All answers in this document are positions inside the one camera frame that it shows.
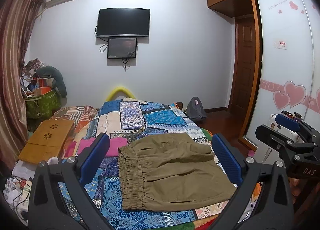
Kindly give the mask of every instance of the wooden floor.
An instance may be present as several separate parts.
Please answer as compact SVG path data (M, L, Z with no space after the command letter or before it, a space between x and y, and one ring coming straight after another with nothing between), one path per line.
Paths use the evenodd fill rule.
M207 113L207 115L208 118L202 123L197 123L197 125L209 130L212 134L222 133L232 146L238 148L247 157L248 147L238 142L243 121L227 111L212 112Z

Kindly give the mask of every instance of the blue gripper pad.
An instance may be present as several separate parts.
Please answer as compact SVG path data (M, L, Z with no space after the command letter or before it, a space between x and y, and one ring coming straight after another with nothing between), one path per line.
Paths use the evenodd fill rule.
M90 154L80 167L81 177L79 183L81 186L84 187L84 185L92 181L109 147L109 136L105 133L100 133L90 147L84 148L84 150L88 148L87 151L90 151Z
M246 172L243 155L237 148L232 147L221 133L212 137L211 145L230 182L241 186L242 175Z
M287 117L286 115L283 114L278 114L276 115L276 123L284 126L285 128L288 128L289 130L293 132L299 132L300 130L300 125L297 121L292 120L291 118Z

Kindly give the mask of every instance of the olive green shorts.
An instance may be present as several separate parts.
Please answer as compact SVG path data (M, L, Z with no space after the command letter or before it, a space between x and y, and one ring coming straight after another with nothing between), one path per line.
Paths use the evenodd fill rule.
M211 151L187 133L150 135L119 148L122 208L183 211L229 199L236 188Z

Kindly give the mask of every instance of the green bag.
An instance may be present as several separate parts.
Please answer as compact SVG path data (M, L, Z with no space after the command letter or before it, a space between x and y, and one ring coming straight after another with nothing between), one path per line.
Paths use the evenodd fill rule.
M60 109L60 102L54 90L39 97L24 99L26 102L28 118L50 118Z

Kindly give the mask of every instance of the door frame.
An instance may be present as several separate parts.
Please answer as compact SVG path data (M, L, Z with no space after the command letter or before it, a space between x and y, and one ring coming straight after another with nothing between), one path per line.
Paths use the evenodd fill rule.
M260 84L260 76L261 76L261 65L262 65L262 26L261 26L261 17L258 7L257 0L251 0L253 7L253 16L254 16L254 26L255 26L255 36L256 36L256 58L255 58L255 66L254 66L254 77L253 77L253 85L251 90L251 96L249 101L249 106L247 110L247 114L244 119L244 123L242 125L242 129L238 138L238 141L246 145L252 150L256 150L257 147L249 142L245 135L248 131L249 124L251 122L251 118L253 115L253 110L257 101L259 84Z
M232 101L233 101L233 94L235 90L236 85L236 75L237 75L237 68L238 68L238 44L239 44L239 29L238 29L238 23L237 20L244 19L248 17L253 17L253 14L246 14L243 16L235 17L235 33L236 33L236 50L235 50L235 65L233 67L233 78L232 78L232 87L231 87L231 93L230 93L230 99L229 99L229 105L228 105L228 111L231 109Z

